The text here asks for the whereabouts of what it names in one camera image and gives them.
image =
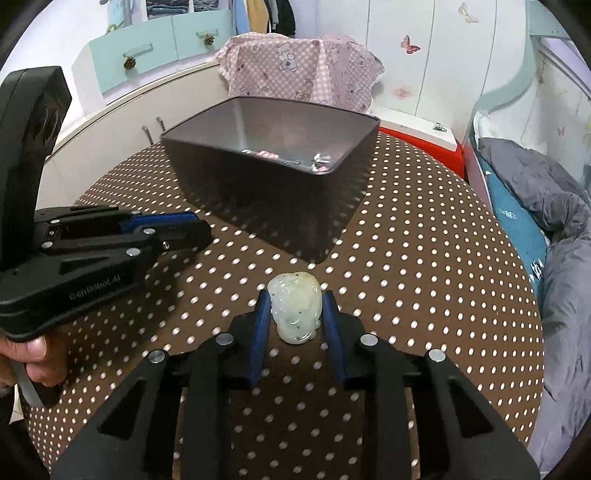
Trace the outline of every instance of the blue bedsheet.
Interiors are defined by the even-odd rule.
[[[491,166],[476,154],[482,173],[486,178],[486,185],[491,196],[493,213],[501,224],[509,240],[517,250],[524,268],[530,278],[531,287],[539,305],[543,302],[542,270],[546,263],[545,235],[515,197],[500,181]]]

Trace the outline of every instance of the polka dot tablecloth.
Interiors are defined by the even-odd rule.
[[[252,310],[258,290],[275,275],[302,270],[397,348],[420,355],[444,350],[527,444],[540,405],[543,344],[517,253],[473,190],[422,151],[379,134],[373,160],[366,197],[319,265],[195,210],[160,144],[90,188],[80,205],[194,210],[212,225],[215,240],[198,255],[163,255],[144,289],[69,326],[72,368],[60,403],[28,415],[46,465],[149,349],[196,348]],[[231,397],[232,478],[359,478],[363,395],[332,381],[326,348],[322,331],[292,346],[272,325],[259,386]],[[412,416],[408,426],[415,443]],[[414,451],[409,462],[418,476],[416,445]],[[182,454],[179,438],[174,456]]]

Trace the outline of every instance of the hanging clothes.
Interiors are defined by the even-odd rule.
[[[275,26],[274,33],[280,33],[287,37],[296,34],[296,19],[289,0],[276,0],[279,23]]]
[[[279,23],[279,10],[277,9],[277,0],[265,0],[267,4],[267,10],[269,10],[269,22],[271,24],[270,32],[275,31],[277,24]]]
[[[236,28],[236,33],[238,35],[250,32],[251,23],[248,19],[248,10],[246,9],[245,0],[232,1],[232,16],[234,18],[234,27]]]
[[[269,25],[269,10],[264,0],[246,0],[248,19],[251,24],[251,31],[267,33]]]

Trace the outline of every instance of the blue gripper pad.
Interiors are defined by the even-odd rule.
[[[339,332],[339,316],[335,295],[330,290],[325,291],[322,294],[322,329],[328,344],[328,356],[334,380],[342,383],[346,379],[346,368],[345,348]]]
[[[179,223],[196,222],[199,218],[193,212],[163,213],[161,215],[135,215],[130,220],[119,223],[121,233],[133,233],[140,226],[177,225]]]
[[[249,381],[254,388],[261,379],[262,364],[267,349],[269,326],[271,324],[271,296],[266,289],[261,290],[254,309],[255,326],[249,352]]]

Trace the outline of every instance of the pillow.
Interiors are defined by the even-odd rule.
[[[547,142],[537,145],[529,145],[520,138],[513,138],[511,134],[503,131],[500,125],[491,121],[490,117],[488,116],[488,112],[477,112],[474,116],[474,137],[476,139],[476,151],[478,151],[478,142],[481,138],[504,138],[506,140],[515,142],[520,147],[527,148],[529,150],[536,150],[542,155],[548,154]]]

